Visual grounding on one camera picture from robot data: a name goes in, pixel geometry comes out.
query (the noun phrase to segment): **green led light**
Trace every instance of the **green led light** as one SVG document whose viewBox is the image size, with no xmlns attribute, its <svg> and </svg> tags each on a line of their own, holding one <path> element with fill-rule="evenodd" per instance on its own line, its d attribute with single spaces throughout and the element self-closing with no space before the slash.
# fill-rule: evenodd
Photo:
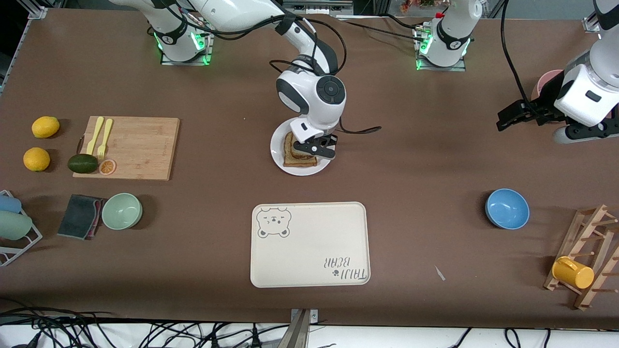
<svg viewBox="0 0 619 348">
<path fill-rule="evenodd" d="M 428 35 L 428 38 L 423 41 L 423 44 L 419 52 L 421 52 L 422 54 L 428 54 L 428 50 L 430 49 L 430 45 L 432 44 L 432 41 L 433 41 L 432 35 Z"/>
<path fill-rule="evenodd" d="M 466 54 L 466 49 L 469 47 L 469 43 L 470 43 L 470 39 L 468 41 L 466 41 L 466 44 L 464 45 L 464 51 L 462 51 L 462 56 L 463 57 Z"/>
<path fill-rule="evenodd" d="M 200 39 L 200 35 L 191 33 L 191 39 L 193 40 L 194 45 L 196 46 L 196 49 L 198 51 L 201 51 L 204 48 L 204 42 L 202 40 L 198 41 L 198 39 Z"/>
<path fill-rule="evenodd" d="M 161 47 L 161 43 L 159 42 L 159 38 L 155 35 L 155 40 L 157 41 L 157 47 L 159 47 L 160 51 L 163 51 L 163 47 Z"/>
<path fill-rule="evenodd" d="M 211 54 L 209 53 L 202 57 L 202 63 L 204 63 L 204 65 L 210 65 L 210 56 Z"/>
</svg>

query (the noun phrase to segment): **green cup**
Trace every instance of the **green cup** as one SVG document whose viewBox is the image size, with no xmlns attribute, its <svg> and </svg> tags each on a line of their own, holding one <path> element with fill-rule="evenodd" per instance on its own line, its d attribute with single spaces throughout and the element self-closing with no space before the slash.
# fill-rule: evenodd
<svg viewBox="0 0 619 348">
<path fill-rule="evenodd" d="M 0 237 L 18 240 L 28 234 L 31 228 L 30 217 L 10 211 L 0 211 Z"/>
</svg>

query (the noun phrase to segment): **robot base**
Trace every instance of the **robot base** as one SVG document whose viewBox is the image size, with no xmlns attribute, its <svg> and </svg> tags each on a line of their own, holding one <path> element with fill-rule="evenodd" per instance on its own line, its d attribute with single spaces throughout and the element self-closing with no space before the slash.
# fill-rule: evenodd
<svg viewBox="0 0 619 348">
<path fill-rule="evenodd" d="M 194 43 L 197 47 L 204 47 L 200 53 L 198 53 L 192 60 L 185 62 L 177 62 L 173 61 L 168 56 L 161 51 L 161 65 L 175 65 L 175 66 L 204 66 L 210 64 L 210 57 L 213 53 L 213 40 L 215 36 L 213 34 L 208 34 L 204 36 L 206 32 L 196 29 L 196 37 L 194 37 Z"/>
<path fill-rule="evenodd" d="M 413 36 L 427 39 L 428 31 L 426 28 L 430 25 L 429 22 L 425 22 L 423 26 L 418 26 L 418 28 L 413 29 Z M 460 60 L 448 67 L 436 66 L 432 64 L 428 58 L 420 53 L 420 50 L 423 45 L 426 45 L 425 41 L 415 41 L 415 61 L 417 62 L 417 70 L 434 70 L 434 71 L 466 71 L 466 66 L 464 64 L 464 57 L 461 57 Z"/>
</svg>

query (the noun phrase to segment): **yellow mug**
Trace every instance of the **yellow mug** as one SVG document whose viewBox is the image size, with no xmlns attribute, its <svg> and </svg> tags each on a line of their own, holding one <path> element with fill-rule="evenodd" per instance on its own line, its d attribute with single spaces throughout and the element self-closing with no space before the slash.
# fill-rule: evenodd
<svg viewBox="0 0 619 348">
<path fill-rule="evenodd" d="M 552 276 L 573 287 L 585 289 L 593 283 L 595 274 L 591 267 L 578 263 L 567 256 L 561 256 L 552 265 Z"/>
</svg>

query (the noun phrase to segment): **bread slice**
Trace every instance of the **bread slice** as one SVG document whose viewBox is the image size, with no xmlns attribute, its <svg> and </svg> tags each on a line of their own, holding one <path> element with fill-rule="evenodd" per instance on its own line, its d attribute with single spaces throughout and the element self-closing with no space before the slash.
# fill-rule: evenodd
<svg viewBox="0 0 619 348">
<path fill-rule="evenodd" d="M 295 142 L 295 137 L 292 132 L 286 134 L 284 139 L 284 167 L 315 167 L 318 165 L 318 159 L 312 155 L 304 154 L 296 151 L 292 144 Z"/>
<path fill-rule="evenodd" d="M 297 139 L 292 132 L 288 132 L 288 134 L 286 134 L 286 141 L 290 143 L 290 154 L 292 155 L 292 157 L 298 160 L 309 160 L 314 157 L 294 148 L 293 144 L 295 143 L 295 141 L 297 141 Z"/>
</svg>

